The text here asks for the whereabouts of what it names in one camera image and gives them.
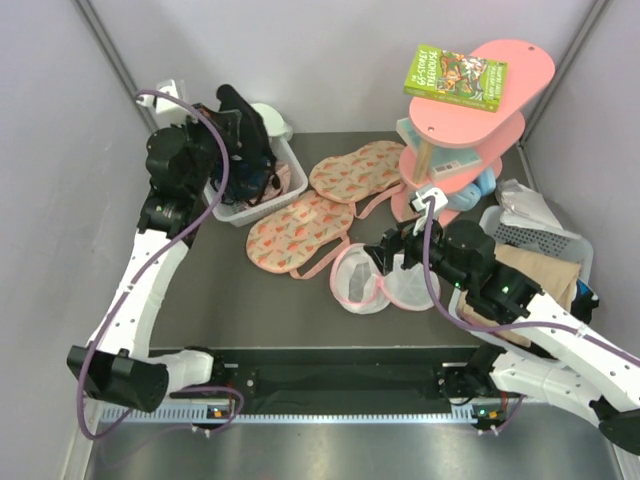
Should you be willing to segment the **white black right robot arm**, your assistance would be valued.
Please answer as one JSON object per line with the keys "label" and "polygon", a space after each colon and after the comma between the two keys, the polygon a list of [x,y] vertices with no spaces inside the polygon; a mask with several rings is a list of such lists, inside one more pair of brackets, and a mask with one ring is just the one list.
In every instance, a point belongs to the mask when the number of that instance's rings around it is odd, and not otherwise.
{"label": "white black right robot arm", "polygon": [[492,336],[513,331],[548,353],[541,358],[503,344],[492,361],[467,370],[474,393],[487,396],[497,389],[543,400],[638,454],[638,358],[596,334],[530,277],[498,261],[494,239],[478,224],[462,220],[442,228],[435,221],[404,222],[364,250],[384,275],[403,254],[404,268],[422,265],[426,276],[436,274],[464,292],[468,305],[493,322],[474,326],[453,318],[459,328]]}

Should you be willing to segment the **black bra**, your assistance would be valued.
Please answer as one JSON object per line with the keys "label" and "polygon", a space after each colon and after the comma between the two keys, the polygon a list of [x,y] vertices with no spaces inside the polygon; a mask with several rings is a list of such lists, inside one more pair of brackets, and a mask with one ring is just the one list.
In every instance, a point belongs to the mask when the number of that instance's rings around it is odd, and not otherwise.
{"label": "black bra", "polygon": [[230,84],[216,91],[220,101],[216,122],[229,155],[229,178],[222,202],[256,206],[266,199],[267,188],[279,190],[274,155],[262,117]]}

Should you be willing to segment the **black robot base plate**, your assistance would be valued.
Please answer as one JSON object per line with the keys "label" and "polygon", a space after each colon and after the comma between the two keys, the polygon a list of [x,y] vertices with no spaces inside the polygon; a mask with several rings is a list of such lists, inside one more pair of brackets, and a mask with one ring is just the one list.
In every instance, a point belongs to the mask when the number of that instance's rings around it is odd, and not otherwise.
{"label": "black robot base plate", "polygon": [[244,414],[444,413],[456,402],[500,399],[478,371],[491,347],[227,348],[190,398],[245,399]]}

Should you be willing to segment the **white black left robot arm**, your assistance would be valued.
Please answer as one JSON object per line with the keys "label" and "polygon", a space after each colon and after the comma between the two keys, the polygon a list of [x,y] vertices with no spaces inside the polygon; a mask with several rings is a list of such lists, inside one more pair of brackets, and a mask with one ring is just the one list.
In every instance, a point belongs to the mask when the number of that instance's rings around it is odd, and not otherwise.
{"label": "white black left robot arm", "polygon": [[178,105],[186,112],[182,125],[160,129],[147,141],[150,190],[111,306],[86,346],[72,347],[67,356],[78,382],[79,417],[87,398],[152,412],[167,395],[186,387],[209,397],[226,387],[225,370],[206,350],[149,355],[172,277],[215,205],[204,200],[210,176],[216,168],[229,167],[223,137],[211,117],[196,105]]}

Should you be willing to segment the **white mesh pink-trim laundry bag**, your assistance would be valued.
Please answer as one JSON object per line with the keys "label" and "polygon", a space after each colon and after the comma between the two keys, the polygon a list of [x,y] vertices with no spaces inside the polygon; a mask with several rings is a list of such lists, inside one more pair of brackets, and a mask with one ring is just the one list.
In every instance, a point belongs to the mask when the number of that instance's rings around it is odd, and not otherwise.
{"label": "white mesh pink-trim laundry bag", "polygon": [[378,313],[389,305],[406,311],[429,310],[434,301],[423,265],[403,269],[403,260],[402,254],[396,254],[391,272],[383,274],[363,244],[351,245],[332,264],[331,292],[345,310],[359,315]]}

